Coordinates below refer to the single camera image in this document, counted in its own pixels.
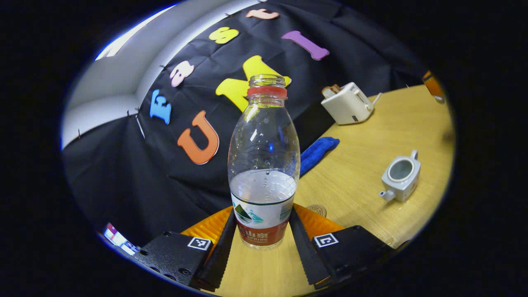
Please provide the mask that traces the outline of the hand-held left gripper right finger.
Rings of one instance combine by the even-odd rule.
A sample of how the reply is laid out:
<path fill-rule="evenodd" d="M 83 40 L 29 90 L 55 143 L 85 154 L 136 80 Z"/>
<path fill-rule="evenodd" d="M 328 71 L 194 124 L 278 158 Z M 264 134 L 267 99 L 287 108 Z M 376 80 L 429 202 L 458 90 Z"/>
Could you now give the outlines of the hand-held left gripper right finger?
<path fill-rule="evenodd" d="M 315 289 L 354 280 L 394 254 L 362 226 L 343 227 L 294 203 L 289 225 L 307 281 Z"/>

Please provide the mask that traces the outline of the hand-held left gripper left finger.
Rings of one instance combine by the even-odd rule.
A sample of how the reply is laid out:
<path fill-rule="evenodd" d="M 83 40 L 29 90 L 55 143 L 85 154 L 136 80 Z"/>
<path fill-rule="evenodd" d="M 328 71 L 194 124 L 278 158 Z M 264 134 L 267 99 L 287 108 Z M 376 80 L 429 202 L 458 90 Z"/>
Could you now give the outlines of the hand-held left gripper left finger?
<path fill-rule="evenodd" d="M 215 291 L 236 231 L 232 206 L 185 229 L 164 231 L 138 252 L 138 263 L 181 285 Z"/>

